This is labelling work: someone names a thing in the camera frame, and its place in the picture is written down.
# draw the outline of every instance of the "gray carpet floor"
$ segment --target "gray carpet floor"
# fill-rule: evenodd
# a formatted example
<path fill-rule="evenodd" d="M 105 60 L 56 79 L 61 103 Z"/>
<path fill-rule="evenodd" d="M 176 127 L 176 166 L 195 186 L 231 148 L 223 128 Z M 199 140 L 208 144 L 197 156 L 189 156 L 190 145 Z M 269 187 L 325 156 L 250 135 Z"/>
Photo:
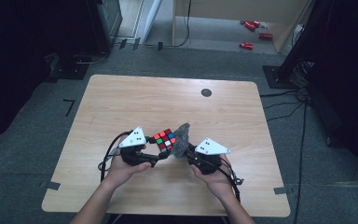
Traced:
<path fill-rule="evenodd" d="M 245 80 L 260 94 L 272 90 L 262 65 L 280 65 L 284 56 L 202 49 L 163 49 L 141 46 L 114 48 L 92 64 L 84 80 L 42 83 L 6 132 L 0 135 L 0 223 L 67 223 L 75 214 L 41 209 L 46 193 L 39 187 L 50 180 L 76 110 L 94 74 Z M 63 99 L 76 100 L 70 106 Z M 263 106 L 295 102 L 293 95 L 262 98 Z M 290 114 L 297 105 L 266 108 L 266 118 Z M 297 223 L 358 223 L 358 159 L 345 148 L 330 148 L 315 109 L 307 106 L 301 200 Z M 268 122 L 280 165 L 289 217 L 255 217 L 257 223 L 293 223 L 298 196 L 298 172 L 304 106 L 284 119 Z"/>

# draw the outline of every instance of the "forearm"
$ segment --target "forearm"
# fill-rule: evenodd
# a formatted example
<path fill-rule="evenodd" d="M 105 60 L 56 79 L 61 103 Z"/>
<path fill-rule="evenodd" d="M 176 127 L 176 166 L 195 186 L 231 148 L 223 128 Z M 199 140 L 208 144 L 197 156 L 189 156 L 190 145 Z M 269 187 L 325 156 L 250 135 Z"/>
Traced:
<path fill-rule="evenodd" d="M 115 186 L 103 181 L 71 223 L 101 223 L 115 190 Z"/>
<path fill-rule="evenodd" d="M 229 197 L 219 198 L 219 201 L 226 209 L 231 224 L 254 224 L 255 222 L 242 207 L 234 194 Z"/>

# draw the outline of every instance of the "rubik's cube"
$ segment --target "rubik's cube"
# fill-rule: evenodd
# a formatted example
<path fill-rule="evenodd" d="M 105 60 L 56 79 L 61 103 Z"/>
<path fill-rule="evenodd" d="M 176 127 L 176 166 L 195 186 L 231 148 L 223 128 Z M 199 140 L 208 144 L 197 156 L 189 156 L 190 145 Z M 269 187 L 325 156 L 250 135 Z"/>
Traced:
<path fill-rule="evenodd" d="M 171 132 L 171 129 L 167 129 L 164 132 L 157 133 L 153 137 L 156 140 L 158 148 L 161 152 L 171 150 L 173 144 L 176 141 L 173 133 Z"/>

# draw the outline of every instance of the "human arm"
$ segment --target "human arm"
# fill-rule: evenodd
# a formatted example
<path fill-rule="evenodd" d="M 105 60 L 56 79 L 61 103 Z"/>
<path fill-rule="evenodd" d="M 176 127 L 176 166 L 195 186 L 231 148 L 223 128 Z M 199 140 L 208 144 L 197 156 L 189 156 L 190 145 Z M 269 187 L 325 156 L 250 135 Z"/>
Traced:
<path fill-rule="evenodd" d="M 229 162 L 226 155 L 222 154 L 220 157 L 222 162 Z M 227 165 L 223 164 L 220 168 L 229 174 Z M 199 168 L 191 165 L 194 175 L 205 182 L 211 193 L 220 201 L 224 206 L 228 219 L 232 224 L 253 224 L 253 219 L 249 216 L 246 210 L 242 207 L 241 203 L 235 197 L 232 186 L 227 177 L 221 172 L 216 171 L 213 174 L 203 175 Z"/>
<path fill-rule="evenodd" d="M 119 142 L 123 141 L 125 137 L 121 137 Z M 115 190 L 126 183 L 134 174 L 140 173 L 150 166 L 151 163 L 149 162 L 129 166 L 119 156 L 113 157 L 105 179 L 89 197 L 71 223 L 101 223 Z"/>

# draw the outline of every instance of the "black circular hole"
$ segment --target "black circular hole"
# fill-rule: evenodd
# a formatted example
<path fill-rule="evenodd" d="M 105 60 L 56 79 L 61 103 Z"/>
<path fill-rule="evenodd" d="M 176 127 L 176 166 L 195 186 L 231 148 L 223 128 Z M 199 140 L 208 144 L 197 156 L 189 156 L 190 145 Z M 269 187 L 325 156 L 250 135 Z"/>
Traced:
<path fill-rule="evenodd" d="M 210 97 L 212 95 L 212 91 L 210 91 L 209 89 L 203 89 L 201 91 L 201 94 L 205 97 Z"/>

